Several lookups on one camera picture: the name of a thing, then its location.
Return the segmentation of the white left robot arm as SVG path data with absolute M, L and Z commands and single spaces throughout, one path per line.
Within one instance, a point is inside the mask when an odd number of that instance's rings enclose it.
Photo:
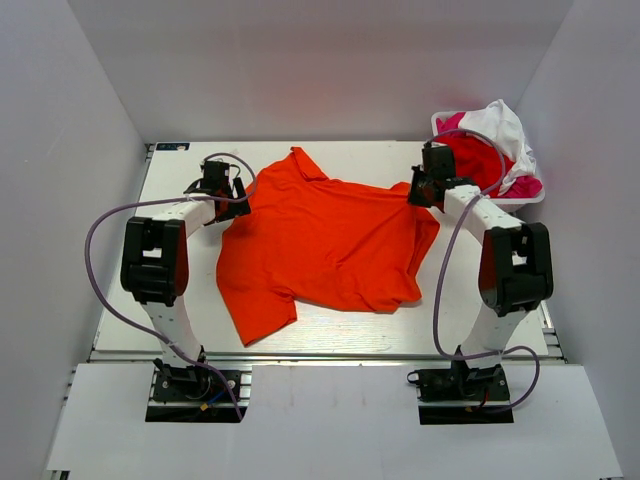
M 160 337 L 163 366 L 182 368 L 177 387 L 199 399 L 211 387 L 204 348 L 196 339 L 184 294 L 189 281 L 188 240 L 201 228 L 251 212 L 240 166 L 213 156 L 201 162 L 201 177 L 177 200 L 152 216 L 133 216 L 126 224 L 120 270 L 122 288 L 149 317 Z

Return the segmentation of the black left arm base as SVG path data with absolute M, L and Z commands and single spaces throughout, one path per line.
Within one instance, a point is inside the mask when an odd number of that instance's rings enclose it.
M 171 367 L 155 359 L 147 423 L 236 424 L 248 408 L 251 375 L 223 369 Z

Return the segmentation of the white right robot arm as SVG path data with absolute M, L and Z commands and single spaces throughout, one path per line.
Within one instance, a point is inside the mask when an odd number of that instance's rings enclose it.
M 486 389 L 487 374 L 497 369 L 520 322 L 553 293 L 549 231 L 541 223 L 525 223 L 504 212 L 471 180 L 458 176 L 448 145 L 425 143 L 422 164 L 412 171 L 408 202 L 435 207 L 456 221 L 436 283 L 432 333 L 440 355 L 464 364 L 451 374 L 453 390 L 472 399 Z M 448 354 L 438 335 L 440 303 L 461 230 L 481 246 L 477 284 L 483 305 L 466 339 Z

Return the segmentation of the orange t-shirt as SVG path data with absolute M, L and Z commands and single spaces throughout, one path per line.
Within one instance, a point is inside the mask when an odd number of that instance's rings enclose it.
M 421 299 L 417 274 L 440 224 L 409 185 L 329 178 L 300 147 L 264 168 L 250 214 L 224 231 L 216 280 L 243 346 L 294 323 L 298 300 L 393 313 Z

